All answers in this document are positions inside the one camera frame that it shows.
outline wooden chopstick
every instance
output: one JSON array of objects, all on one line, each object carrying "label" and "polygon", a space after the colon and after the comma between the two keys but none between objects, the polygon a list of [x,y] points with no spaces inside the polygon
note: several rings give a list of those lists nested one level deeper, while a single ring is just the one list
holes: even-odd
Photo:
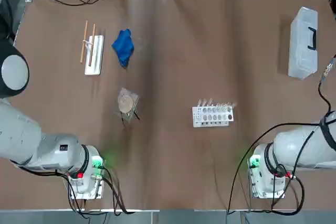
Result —
[{"label": "wooden chopstick", "polygon": [[85,30],[84,30],[84,39],[83,39],[83,44],[82,44],[82,53],[80,54],[80,63],[83,63],[84,48],[85,48],[85,42],[84,42],[84,40],[86,40],[86,33],[88,32],[88,24],[89,24],[89,22],[86,21],[86,23],[85,23]]},{"label": "wooden chopstick", "polygon": [[95,43],[95,33],[96,33],[96,24],[93,24],[93,31],[92,31],[92,45],[91,45],[91,50],[90,50],[89,67],[91,67],[91,63],[92,63],[92,53],[93,53],[93,47],[94,47],[94,43]]}]

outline box handle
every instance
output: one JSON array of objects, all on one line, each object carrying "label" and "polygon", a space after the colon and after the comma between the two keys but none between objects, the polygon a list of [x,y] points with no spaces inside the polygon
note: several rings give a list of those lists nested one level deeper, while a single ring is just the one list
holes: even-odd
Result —
[{"label": "box handle", "polygon": [[316,50],[316,29],[310,26],[308,27],[308,29],[313,32],[313,46],[311,47],[308,45],[308,49],[315,51]]}]

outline clear plastic box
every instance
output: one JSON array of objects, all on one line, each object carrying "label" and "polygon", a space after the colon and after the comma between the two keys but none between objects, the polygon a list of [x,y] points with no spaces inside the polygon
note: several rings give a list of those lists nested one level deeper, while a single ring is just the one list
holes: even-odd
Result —
[{"label": "clear plastic box", "polygon": [[304,79],[317,71],[318,13],[301,7],[290,25],[288,76]]}]

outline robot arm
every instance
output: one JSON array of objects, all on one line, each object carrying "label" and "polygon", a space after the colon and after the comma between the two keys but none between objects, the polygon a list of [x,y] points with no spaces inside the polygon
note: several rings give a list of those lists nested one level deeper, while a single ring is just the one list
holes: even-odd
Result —
[{"label": "robot arm", "polygon": [[[327,122],[334,119],[336,119],[336,112],[328,116]],[[269,150],[270,154],[274,152],[278,163],[284,164],[288,168],[287,170],[292,170],[304,141],[314,129],[314,134],[300,155],[298,167],[335,169],[336,151],[324,139],[321,128],[316,126],[301,126],[288,132],[278,133],[274,139],[273,147]],[[336,139],[336,123],[330,124],[329,130]],[[273,155],[269,155],[269,157],[271,162],[274,162]]]},{"label": "robot arm", "polygon": [[66,173],[77,198],[95,198],[98,190],[101,196],[103,162],[96,148],[72,134],[43,134],[37,122],[4,100],[27,87],[29,69],[9,42],[0,41],[0,48],[0,157],[28,170]]},{"label": "robot arm", "polygon": [[[327,117],[327,122],[334,119],[336,112]],[[282,195],[285,174],[278,174],[277,164],[284,165],[287,171],[293,170],[299,151],[313,130],[314,133],[300,155],[297,168],[336,168],[336,150],[325,140],[319,126],[301,126],[291,131],[280,132],[273,143],[258,145],[249,159],[249,179],[253,197],[272,198],[273,192],[275,198]],[[336,139],[336,123],[329,124],[329,131]]]}]

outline blue towel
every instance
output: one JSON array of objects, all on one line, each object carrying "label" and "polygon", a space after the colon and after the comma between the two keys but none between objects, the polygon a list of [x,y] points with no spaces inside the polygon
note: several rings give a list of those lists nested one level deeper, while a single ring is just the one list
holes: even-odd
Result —
[{"label": "blue towel", "polygon": [[112,44],[112,48],[116,51],[120,65],[126,68],[128,61],[134,51],[134,44],[131,39],[131,31],[129,29],[121,30],[119,36]]}]

